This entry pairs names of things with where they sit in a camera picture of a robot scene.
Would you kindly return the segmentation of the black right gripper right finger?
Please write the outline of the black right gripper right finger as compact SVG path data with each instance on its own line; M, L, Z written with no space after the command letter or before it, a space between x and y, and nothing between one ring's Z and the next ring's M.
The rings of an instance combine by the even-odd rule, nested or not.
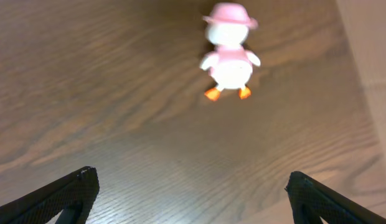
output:
M386 218L300 171L290 174L285 190L294 224L386 224Z

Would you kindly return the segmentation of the pink white duck toy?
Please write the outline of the pink white duck toy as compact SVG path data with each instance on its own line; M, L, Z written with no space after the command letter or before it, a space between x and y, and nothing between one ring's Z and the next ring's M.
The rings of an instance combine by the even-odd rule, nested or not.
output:
M243 44L250 31L258 27L257 20L234 2L217 3L203 20L207 23L205 38L214 45L214 51L203 57L199 67L216 82L205 96L215 101L223 90L238 90L241 99L248 98L252 92L247 83L261 60Z

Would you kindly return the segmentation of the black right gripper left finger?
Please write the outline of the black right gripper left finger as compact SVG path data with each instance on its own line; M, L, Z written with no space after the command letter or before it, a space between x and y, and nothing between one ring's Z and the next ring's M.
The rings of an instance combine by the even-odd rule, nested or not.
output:
M97 170L82 167L0 206L0 224L85 224L99 190Z

